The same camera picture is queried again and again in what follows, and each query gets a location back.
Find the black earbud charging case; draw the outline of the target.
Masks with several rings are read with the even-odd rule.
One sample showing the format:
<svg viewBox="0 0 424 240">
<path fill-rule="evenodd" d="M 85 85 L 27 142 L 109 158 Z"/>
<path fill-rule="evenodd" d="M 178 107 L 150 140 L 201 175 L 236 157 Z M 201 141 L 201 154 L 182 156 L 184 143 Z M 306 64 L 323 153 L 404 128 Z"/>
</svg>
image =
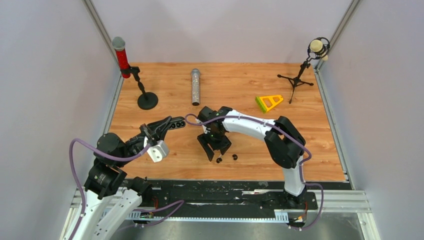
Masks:
<svg viewBox="0 0 424 240">
<path fill-rule="evenodd" d="M 185 118 L 182 116 L 172 117 L 166 126 L 167 130 L 181 129 L 186 126 Z"/>
</svg>

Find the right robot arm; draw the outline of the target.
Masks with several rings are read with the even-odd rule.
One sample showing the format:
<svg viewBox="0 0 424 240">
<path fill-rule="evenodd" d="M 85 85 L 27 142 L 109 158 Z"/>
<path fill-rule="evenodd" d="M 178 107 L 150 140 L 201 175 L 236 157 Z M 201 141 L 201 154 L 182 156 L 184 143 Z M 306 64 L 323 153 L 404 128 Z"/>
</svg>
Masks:
<svg viewBox="0 0 424 240">
<path fill-rule="evenodd" d="M 301 161 L 306 152 L 306 140 L 292 122 L 284 116 L 263 119 L 223 106 L 218 111 L 205 106 L 196 116 L 196 124 L 203 127 L 197 139 L 212 160 L 215 152 L 224 155 L 232 145 L 227 133 L 239 133 L 266 144 L 271 159 L 282 167 L 286 204 L 298 209 L 306 201 Z"/>
</svg>

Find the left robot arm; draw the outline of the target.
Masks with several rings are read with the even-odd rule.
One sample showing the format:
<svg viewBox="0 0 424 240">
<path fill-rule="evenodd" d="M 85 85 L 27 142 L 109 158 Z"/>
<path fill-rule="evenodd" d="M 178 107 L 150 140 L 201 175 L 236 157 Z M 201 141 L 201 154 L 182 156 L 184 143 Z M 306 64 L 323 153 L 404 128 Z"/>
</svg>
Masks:
<svg viewBox="0 0 424 240">
<path fill-rule="evenodd" d="M 126 187 L 121 187 L 127 177 L 122 168 L 145 153 L 155 163 L 163 160 L 169 154 L 164 142 L 167 132 L 185 125 L 183 117 L 168 116 L 141 125 L 140 133 L 127 141 L 112 132 L 103 134 L 96 147 L 79 138 L 73 139 L 69 146 L 69 161 L 81 195 L 80 214 L 72 220 L 63 239 L 109 240 L 135 208 L 149 206 L 153 201 L 152 185 L 144 178 L 135 177 Z M 95 156 L 84 184 L 76 175 L 75 143 L 92 150 Z"/>
</svg>

